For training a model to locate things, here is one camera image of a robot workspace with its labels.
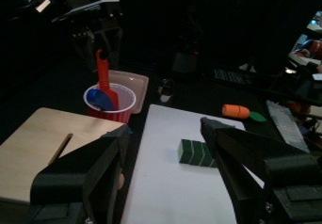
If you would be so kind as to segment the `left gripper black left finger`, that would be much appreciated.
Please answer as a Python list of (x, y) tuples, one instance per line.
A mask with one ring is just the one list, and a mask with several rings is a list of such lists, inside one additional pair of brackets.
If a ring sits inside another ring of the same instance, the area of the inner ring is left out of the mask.
[(113, 224), (118, 182), (130, 142), (121, 125), (59, 157), (35, 176), (30, 224)]

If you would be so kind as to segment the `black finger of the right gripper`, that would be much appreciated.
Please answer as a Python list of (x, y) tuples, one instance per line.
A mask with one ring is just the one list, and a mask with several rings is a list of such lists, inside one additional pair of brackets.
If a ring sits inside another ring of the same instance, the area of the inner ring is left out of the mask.
[(93, 72), (97, 71), (95, 34), (90, 29), (73, 34), (75, 51)]
[(123, 30), (119, 26), (103, 31), (105, 47), (113, 70), (117, 70), (119, 65), (122, 37)]

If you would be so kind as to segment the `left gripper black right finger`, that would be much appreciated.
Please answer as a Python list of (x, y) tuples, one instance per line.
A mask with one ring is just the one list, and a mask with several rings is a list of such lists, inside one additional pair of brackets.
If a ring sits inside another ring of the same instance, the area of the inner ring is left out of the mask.
[(292, 145), (201, 119), (238, 224), (322, 224), (322, 169)]

